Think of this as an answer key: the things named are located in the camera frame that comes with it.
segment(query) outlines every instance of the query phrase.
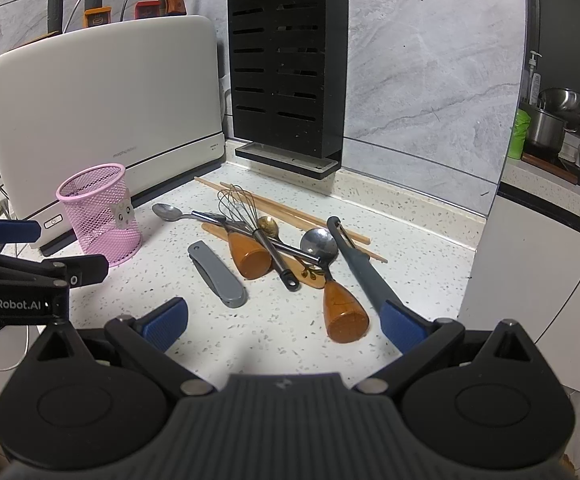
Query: pink mesh pencil cup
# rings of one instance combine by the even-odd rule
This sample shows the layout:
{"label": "pink mesh pencil cup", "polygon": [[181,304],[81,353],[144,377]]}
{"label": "pink mesh pencil cup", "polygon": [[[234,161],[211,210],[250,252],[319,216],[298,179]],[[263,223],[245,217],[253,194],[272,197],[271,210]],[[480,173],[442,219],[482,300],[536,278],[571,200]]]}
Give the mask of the pink mesh pencil cup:
{"label": "pink mesh pencil cup", "polygon": [[141,246],[125,174],[121,164],[101,164],[71,176],[56,190],[83,252],[103,254],[111,267]]}

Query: blue gripper pad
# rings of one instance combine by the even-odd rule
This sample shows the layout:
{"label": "blue gripper pad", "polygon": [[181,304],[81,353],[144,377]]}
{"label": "blue gripper pad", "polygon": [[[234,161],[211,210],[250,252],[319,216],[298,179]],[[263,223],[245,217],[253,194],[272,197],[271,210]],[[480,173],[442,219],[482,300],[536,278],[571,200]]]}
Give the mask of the blue gripper pad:
{"label": "blue gripper pad", "polygon": [[379,311],[381,330],[392,344],[405,354],[427,337],[425,327],[397,309],[389,301]]}
{"label": "blue gripper pad", "polygon": [[32,243],[41,236],[34,220],[0,220],[0,244]]}
{"label": "blue gripper pad", "polygon": [[187,328],[187,303],[182,298],[173,298],[162,307],[162,312],[157,312],[152,319],[142,323],[139,334],[165,352]]}

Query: gold spoon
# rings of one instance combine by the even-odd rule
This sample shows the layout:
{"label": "gold spoon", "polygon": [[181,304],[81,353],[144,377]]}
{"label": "gold spoon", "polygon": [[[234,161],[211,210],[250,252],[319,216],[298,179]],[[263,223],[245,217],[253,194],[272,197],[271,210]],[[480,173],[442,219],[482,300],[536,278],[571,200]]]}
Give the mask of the gold spoon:
{"label": "gold spoon", "polygon": [[[281,238],[279,238],[279,224],[276,223],[274,218],[272,218],[270,215],[260,216],[257,219],[257,224],[268,238],[272,238],[272,240],[281,242]],[[309,274],[311,280],[316,280],[317,275],[322,276],[324,273],[321,269],[315,269],[314,267],[307,266],[299,258],[295,258],[295,260],[297,260],[303,266],[303,272],[301,272],[301,275],[304,278]]]}

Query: black knife block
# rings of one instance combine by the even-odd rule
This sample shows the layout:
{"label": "black knife block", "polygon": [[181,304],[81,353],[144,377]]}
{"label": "black knife block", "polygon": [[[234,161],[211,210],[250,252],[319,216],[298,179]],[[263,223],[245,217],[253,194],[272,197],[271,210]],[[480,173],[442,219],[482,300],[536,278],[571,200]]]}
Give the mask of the black knife block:
{"label": "black knife block", "polygon": [[228,0],[237,154],[313,178],[341,167],[348,0]]}

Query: stainless steel pot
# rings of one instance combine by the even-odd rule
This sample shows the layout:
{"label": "stainless steel pot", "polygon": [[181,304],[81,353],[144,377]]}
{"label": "stainless steel pot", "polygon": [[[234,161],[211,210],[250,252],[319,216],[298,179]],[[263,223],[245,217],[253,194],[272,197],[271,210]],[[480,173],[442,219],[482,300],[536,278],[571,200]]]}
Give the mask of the stainless steel pot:
{"label": "stainless steel pot", "polygon": [[580,127],[580,92],[569,88],[548,88],[538,94],[540,108],[564,119],[566,129],[575,131]]}
{"label": "stainless steel pot", "polygon": [[527,103],[521,103],[520,108],[532,119],[525,142],[547,153],[560,152],[566,137],[566,122]]}

